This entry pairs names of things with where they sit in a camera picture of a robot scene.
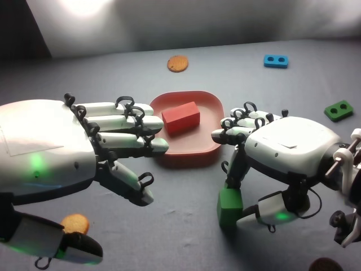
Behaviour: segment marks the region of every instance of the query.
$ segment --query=green block with holes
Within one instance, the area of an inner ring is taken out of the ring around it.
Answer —
[[[347,101],[342,100],[329,107],[326,107],[324,113],[330,120],[336,122],[351,116],[354,113],[354,109]]]
[[[217,215],[222,228],[235,227],[241,219],[243,202],[239,189],[222,188],[218,195]]]

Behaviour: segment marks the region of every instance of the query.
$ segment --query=gray table surface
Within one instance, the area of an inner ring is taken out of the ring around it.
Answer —
[[[185,72],[171,73],[168,59],[187,55]],[[289,68],[263,67],[265,54],[289,56]],[[112,54],[91,58],[0,65],[1,104],[26,99],[63,99],[73,93],[78,102],[108,102],[131,95],[149,103],[169,91],[205,90],[223,103],[226,114],[245,101],[260,110],[306,117],[333,129],[346,142],[360,127],[361,43],[351,41],[288,41],[144,53]],[[332,123],[323,113],[342,99],[355,115]],[[306,271],[319,257],[338,261],[344,270],[359,270],[361,244],[346,249],[333,241],[328,225],[336,210],[352,212],[336,192],[323,185],[315,190],[323,199],[321,212],[308,220],[278,226],[224,233],[217,224],[217,194],[224,182],[220,162],[229,160],[232,147],[223,146],[219,162],[207,168],[164,169],[152,159],[122,162],[137,174],[151,171],[155,202],[140,208],[93,183],[88,189],[17,210],[60,222],[71,213],[91,221],[89,236],[100,242],[104,261],[82,266],[54,260],[50,270],[295,270]],[[245,206],[285,185],[251,170],[243,186]],[[310,212],[318,200],[310,193]],[[0,247],[1,270],[36,270],[35,257]]]

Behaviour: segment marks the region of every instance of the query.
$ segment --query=white backdrop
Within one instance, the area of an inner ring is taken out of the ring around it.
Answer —
[[[53,57],[361,33],[361,0],[27,0]]]

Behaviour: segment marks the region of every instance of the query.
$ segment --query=cookie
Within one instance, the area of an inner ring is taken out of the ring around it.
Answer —
[[[184,55],[172,56],[167,63],[171,72],[183,72],[188,67],[188,58]]]
[[[88,219],[79,213],[65,217],[60,224],[64,226],[65,233],[78,232],[87,234],[89,230]]]
[[[309,271],[343,271],[343,269],[332,259],[319,258],[311,264]]]

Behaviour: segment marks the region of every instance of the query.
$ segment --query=blue block with holes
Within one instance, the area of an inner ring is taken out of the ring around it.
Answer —
[[[286,55],[265,55],[263,64],[268,68],[286,69],[288,67],[288,57]]]

